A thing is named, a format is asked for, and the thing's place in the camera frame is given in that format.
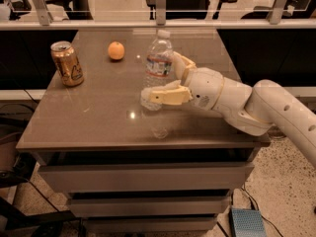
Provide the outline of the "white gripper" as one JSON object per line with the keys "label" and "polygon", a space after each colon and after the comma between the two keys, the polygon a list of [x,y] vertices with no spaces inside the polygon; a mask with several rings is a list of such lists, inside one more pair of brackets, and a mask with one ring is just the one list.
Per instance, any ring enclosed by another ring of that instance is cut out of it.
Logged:
{"label": "white gripper", "polygon": [[220,96],[223,75],[209,68],[197,68],[192,60],[178,52],[174,52],[173,67],[178,80],[164,86],[144,88],[141,91],[141,105],[178,106],[191,101],[193,106],[210,111]]}

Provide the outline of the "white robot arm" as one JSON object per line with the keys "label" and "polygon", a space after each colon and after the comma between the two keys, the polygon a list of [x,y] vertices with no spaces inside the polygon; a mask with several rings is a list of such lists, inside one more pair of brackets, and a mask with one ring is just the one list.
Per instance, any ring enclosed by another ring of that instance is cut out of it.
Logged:
{"label": "white robot arm", "polygon": [[248,86],[210,68],[198,68],[177,52],[173,67],[175,81],[141,91],[144,107],[190,102],[202,110],[220,113],[227,123],[254,136],[275,125],[316,167],[316,115],[278,83],[261,80]]}

